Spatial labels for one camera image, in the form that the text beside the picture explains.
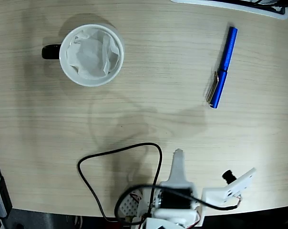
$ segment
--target blue pen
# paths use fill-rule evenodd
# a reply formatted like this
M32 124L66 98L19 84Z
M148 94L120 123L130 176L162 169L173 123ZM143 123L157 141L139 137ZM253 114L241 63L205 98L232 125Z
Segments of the blue pen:
M229 68L236 35L237 35L237 28L230 27L228 38L226 41L226 46L224 49L224 54L219 69L217 72L215 72L215 80L210 95L208 97L208 102L210 103L210 107L212 108L218 107L220 96L225 85L226 75Z

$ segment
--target white 3d printed part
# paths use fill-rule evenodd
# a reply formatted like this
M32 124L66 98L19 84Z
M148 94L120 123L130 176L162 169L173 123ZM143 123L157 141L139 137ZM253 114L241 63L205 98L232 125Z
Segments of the white 3d printed part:
M241 6L241 5L219 2L219 1L212 1L212 0L171 0L171 1L176 2L176 3L188 3L188 4L196 4L196 5L215 6L215 7L232 9L232 10L240 10L240 11L245 11L245 12L261 14L261 15L272 17L272 18L278 18L281 20L285 20L288 18L288 8L284 9L285 10L284 14L278 14L278 13L270 12L270 11L263 10L263 9L252 8L252 7Z

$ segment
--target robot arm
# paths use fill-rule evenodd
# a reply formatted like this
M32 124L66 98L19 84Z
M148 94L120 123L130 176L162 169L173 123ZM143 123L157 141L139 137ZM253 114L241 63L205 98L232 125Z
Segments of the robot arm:
M230 198L239 198L239 205L241 191L249 186L255 171L253 168L238 179L232 175L230 170L227 171L223 178L228 185L204 188L202 200L215 206L221 206ZM174 152L169 179L161 182L160 186L174 188L180 193L198 198L194 183L186 180L183 150L177 149ZM141 216L147 212L149 197L150 190L144 189L138 204L137 217L133 219L133 222L140 221ZM132 226L132 229L191 229L202 226L205 216L205 205L158 189L154 193L151 218L146 218L140 226Z

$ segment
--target white mug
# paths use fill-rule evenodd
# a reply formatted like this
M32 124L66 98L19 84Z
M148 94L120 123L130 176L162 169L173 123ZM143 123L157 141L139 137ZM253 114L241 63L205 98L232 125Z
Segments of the white mug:
M113 39L116 41L116 44L120 51L120 58L116 67L109 72L106 76L98 79L86 79L80 77L77 73L76 69L68 64L67 61L67 50L70 46L72 39L78 34L80 31L87 28L96 28L100 30L104 30L109 33ZM87 24L82 25L80 27L75 28L63 39L62 44L51 44L43 47L41 55L44 59L47 60L56 60L59 59L60 65L62 67L63 72L69 77L73 82L87 87L97 87L101 86L105 83L110 82L114 77L119 73L123 61L124 61L124 53L125 53L125 44L122 36L115 29L115 27L108 24Z

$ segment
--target black wire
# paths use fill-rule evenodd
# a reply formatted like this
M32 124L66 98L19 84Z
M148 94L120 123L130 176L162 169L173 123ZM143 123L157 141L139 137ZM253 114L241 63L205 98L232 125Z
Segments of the black wire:
M218 206L206 203L206 202L204 202L201 199L197 199L197 198L192 197L192 196L187 196L187 195L185 195L183 193L178 192L176 189L171 188L171 187L164 187L164 186L160 186L160 185L135 185L135 186L132 186L132 187L128 188L125 192L123 192L121 194L121 196L119 197L118 201L116 202L116 205L114 207L114 216L119 222L121 222L121 223L123 223L125 225L132 226L132 225L139 225L139 224L141 224L141 223L143 223L145 221L145 218L144 218L140 222L129 223L129 222L126 222L126 221L122 220L119 217L119 209L120 209L120 205L123 202L123 200L126 198L126 196L129 195L129 193L131 193L131 192L133 192L133 191L135 191L137 189L140 189L140 188L153 188L153 189L157 188L157 189L160 189L160 190L163 190L163 191L166 191L166 192L170 192L170 193L172 193L174 195L189 199L191 201L196 201L196 202L198 202L198 203L200 203L202 205L205 205L205 206L207 206L209 208L213 208L213 209L220 210L220 211L229 211L229 210L236 209L238 207L238 205L228 206L228 207L218 207Z
M159 151L159 163L158 163L158 168L157 168L157 171L156 171L156 174L155 174L155 177L154 177L154 181L153 181L153 184L152 185L135 185L135 186L132 186L130 188L128 188L125 192L123 192L121 194L121 196L119 197L118 201L116 202L116 205L115 205L115 208L114 208L114 215L115 215L115 218L117 219L117 221L110 221L105 213L104 213L104 210L103 210L103 207L100 203L100 200L98 199L96 193L94 192L94 190L92 189L92 187L90 186L89 182L87 181L87 179L84 177L83 173L82 173L82 169L81 169L81 163L87 159L90 159L90 158L93 158L93 157L98 157L98 156L104 156L104 155L109 155L109 154L115 154L115 153L119 153L119 152L122 152L122 151L125 151L125 150L128 150L128 149L132 149L132 148L136 148L136 147L140 147L140 146L155 146L158 151ZM157 188L157 189L161 189L163 191L167 191L167 192L170 192L172 194L175 194L177 196L180 196L180 197L183 197L183 198L186 198L186 199L189 199L191 201L196 201L198 203L201 203L202 205L205 205L207 207L210 207L210 208L213 208L213 209L216 209L216 210L222 210L222 211L226 211L226 210L233 210L233 209L236 209L238 207L238 205L235 205L235 206L229 206L229 207L218 207L218 206L215 206L215 205L212 205L212 204L209 204L209 203L206 203L204 202L203 200L200 200L200 199L197 199L195 197L190 197L190 196L186 196L178 191L176 191L176 189L174 188L170 188L170 187L163 187L163 186L160 186L160 185L156 185L156 182L157 182L157 179L158 179L158 176L159 176L159 173L160 173L160 169L161 169L161 164L162 164L162 150L160 148L159 145L155 144L155 143L139 143L139 144L135 144L135 145L132 145L132 146L127 146L127 147L124 147L124 148L121 148L121 149L116 149L116 150L111 150L111 151L108 151L108 152L104 152L104 153L98 153L98 154L93 154L93 155L88 155L88 156L85 156L83 157L81 160L79 160L79 162L77 163L77 170L82 178L82 180L84 181L84 183L86 184L86 186L88 187L88 189L91 191L92 195L94 196L96 202L97 202L97 205L101 211L101 214L102 216L105 218L106 221L108 222L121 222L122 224L125 224L125 225L140 225L142 224L146 217L143 217L143 219L139 222L134 222L134 223L130 223L130 222L126 222L124 221L123 219L121 219L119 217L119 209L120 209L120 205L121 203L123 202L123 200L126 198L126 196L128 196L131 192L137 190L137 189L140 189L140 188L151 188L151 193L150 193L150 201L149 201L149 206L148 206L148 213L147 215L149 215L151 213L151 209L152 209L152 202L154 200L154 189Z
M160 146L157 145L156 143L151 143L151 142L139 143L139 144L135 144L135 145L132 145L132 146L127 146L127 147L124 147L124 148L121 148L121 149L115 149L115 150L111 150L111 151L104 152L104 153L88 155L88 156L85 156L82 159L80 159L79 162L77 163L77 170L78 170L79 175L81 176L82 180L85 182L86 186L88 187L88 189L91 191L92 195L94 196L102 216L105 218L106 221L108 221L110 223L114 223L116 221L110 221L109 219L107 219L107 217L106 217L106 215L104 213L103 207L101 205L100 200L98 199L98 197L97 197L96 193L94 192L93 188L90 186L89 182L87 181L87 179L85 178L85 176L82 173L81 163L83 161L87 160L87 159L90 159L90 158L94 158L94 157L97 157L97 156L109 155L109 154L115 154L115 153L119 153L119 152L122 152L122 151L125 151L125 150L128 150L128 149L132 149L132 148L136 148L136 147L140 147L140 146L155 146L158 149L158 151L159 151L159 164L158 164L158 168L157 168L157 171L155 173L154 181L153 181L153 184L155 185L157 183L157 179L158 179L158 176L159 176L159 173L160 173L160 169L161 169L161 164L162 164L162 150L161 150ZM152 189L151 194L150 194L150 203L149 203L149 209L148 209L149 213L151 212L151 205L152 205L153 200L154 200L154 189Z

